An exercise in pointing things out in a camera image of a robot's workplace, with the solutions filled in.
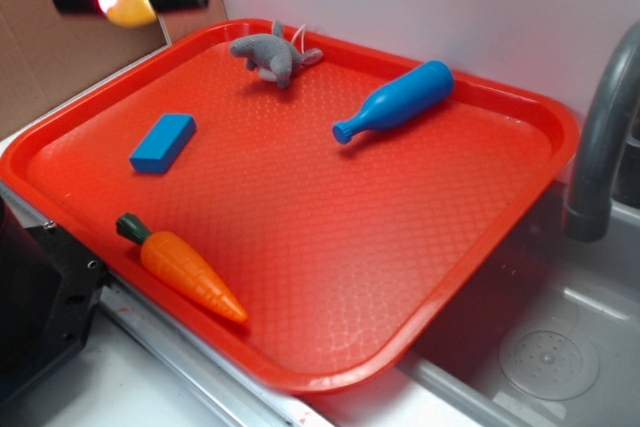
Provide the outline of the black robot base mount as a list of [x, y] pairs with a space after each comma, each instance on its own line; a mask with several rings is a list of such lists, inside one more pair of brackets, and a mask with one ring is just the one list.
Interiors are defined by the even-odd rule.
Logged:
[[1, 202], [1, 405], [86, 345], [104, 285], [97, 255], [60, 226], [24, 227]]

